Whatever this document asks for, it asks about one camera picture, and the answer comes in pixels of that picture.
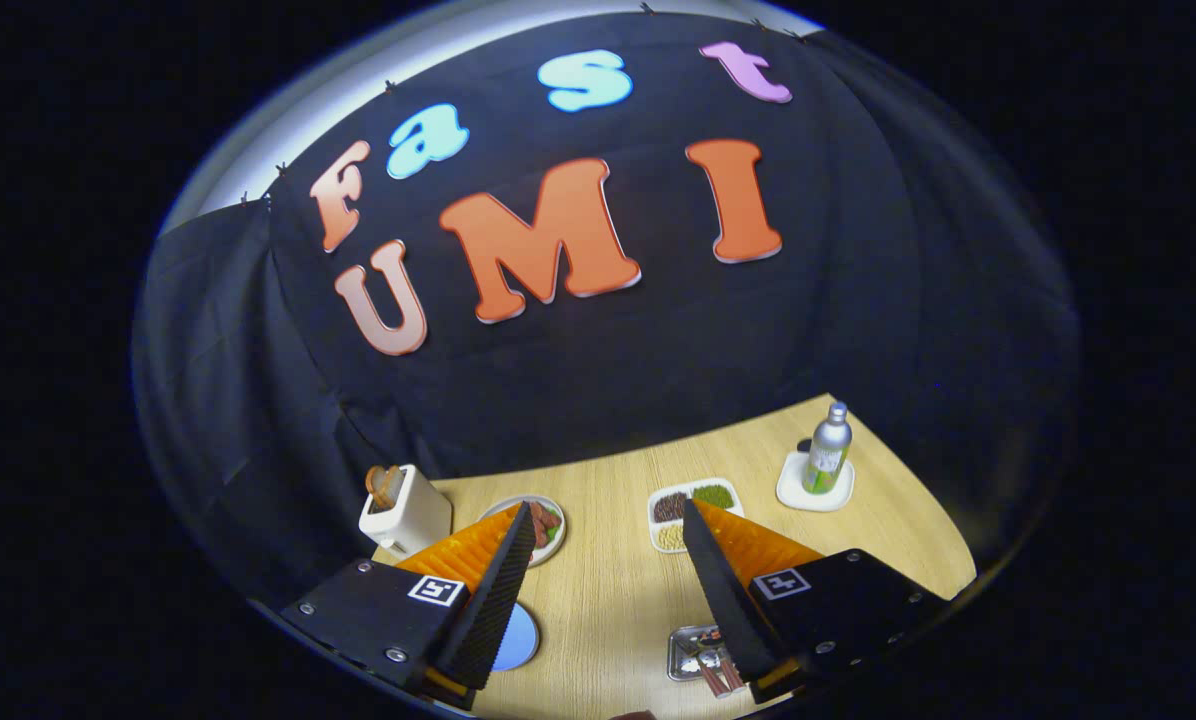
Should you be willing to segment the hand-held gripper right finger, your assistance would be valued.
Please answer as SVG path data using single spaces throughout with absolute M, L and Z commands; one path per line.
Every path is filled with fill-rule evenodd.
M 823 555 L 694 498 L 682 510 L 682 538 L 758 704 L 846 681 L 930 629 L 950 605 L 872 553 Z

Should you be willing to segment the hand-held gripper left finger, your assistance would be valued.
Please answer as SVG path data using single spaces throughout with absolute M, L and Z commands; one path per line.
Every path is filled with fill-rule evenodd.
M 397 565 L 359 560 L 281 610 L 311 647 L 397 692 L 470 710 L 537 544 L 515 504 Z

